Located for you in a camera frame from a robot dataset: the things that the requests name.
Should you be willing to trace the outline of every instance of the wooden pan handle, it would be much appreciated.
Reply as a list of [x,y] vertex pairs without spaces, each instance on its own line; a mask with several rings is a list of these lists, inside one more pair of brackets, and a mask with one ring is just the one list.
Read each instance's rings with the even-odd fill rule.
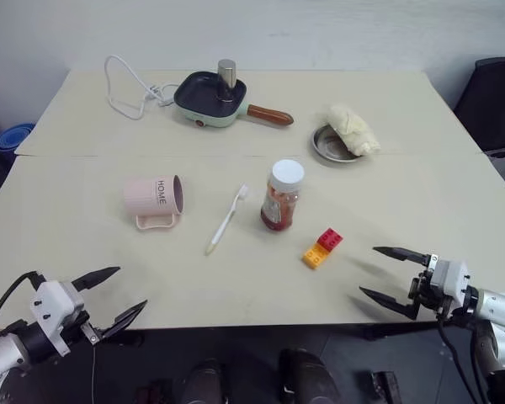
[[294,118],[292,118],[292,115],[290,114],[275,111],[274,109],[258,107],[257,105],[252,104],[249,104],[247,108],[247,115],[261,120],[267,120],[268,122],[276,125],[291,125],[294,123]]

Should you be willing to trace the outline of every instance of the white wall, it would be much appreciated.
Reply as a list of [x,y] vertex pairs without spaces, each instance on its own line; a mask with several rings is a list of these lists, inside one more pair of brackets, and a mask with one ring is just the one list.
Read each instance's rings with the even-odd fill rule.
[[505,0],[0,0],[0,126],[36,121],[69,68],[102,68],[109,53],[138,69],[222,57],[241,69],[419,69],[453,105],[475,60],[505,56]]

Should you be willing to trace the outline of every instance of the white jar lid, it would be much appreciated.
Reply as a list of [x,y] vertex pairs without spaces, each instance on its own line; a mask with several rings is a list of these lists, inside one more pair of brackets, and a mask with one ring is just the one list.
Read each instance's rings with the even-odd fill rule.
[[279,192],[295,192],[301,188],[305,170],[294,160],[279,160],[273,165],[269,182]]

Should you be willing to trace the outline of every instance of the toy block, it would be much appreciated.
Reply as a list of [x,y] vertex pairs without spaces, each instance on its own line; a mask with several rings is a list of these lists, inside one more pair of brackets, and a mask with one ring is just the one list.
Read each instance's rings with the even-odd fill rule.
[[305,252],[302,259],[303,262],[306,263],[311,269],[316,269],[318,265],[323,263],[328,255],[329,251],[322,247],[320,244],[316,243]]
[[342,240],[343,237],[330,227],[318,238],[317,243],[331,252]]

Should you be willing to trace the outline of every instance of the yellow lego brick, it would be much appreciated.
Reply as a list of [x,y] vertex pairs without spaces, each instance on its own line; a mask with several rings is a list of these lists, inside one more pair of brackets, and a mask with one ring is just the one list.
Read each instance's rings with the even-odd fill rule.
[[316,243],[303,254],[303,262],[306,263],[311,269],[316,269],[318,265],[329,255],[329,251]]

